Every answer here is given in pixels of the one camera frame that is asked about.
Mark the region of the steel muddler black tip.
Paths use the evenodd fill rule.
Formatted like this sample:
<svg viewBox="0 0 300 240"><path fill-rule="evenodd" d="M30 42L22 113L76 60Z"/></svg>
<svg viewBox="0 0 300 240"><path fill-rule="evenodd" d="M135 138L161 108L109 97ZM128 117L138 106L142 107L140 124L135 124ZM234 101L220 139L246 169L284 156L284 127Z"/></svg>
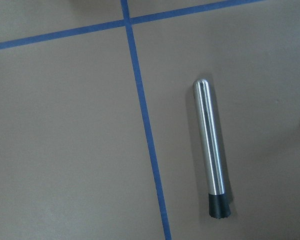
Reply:
<svg viewBox="0 0 300 240"><path fill-rule="evenodd" d="M209 215L215 219L231 215L223 176L210 84L206 79L193 83L201 147L208 187Z"/></svg>

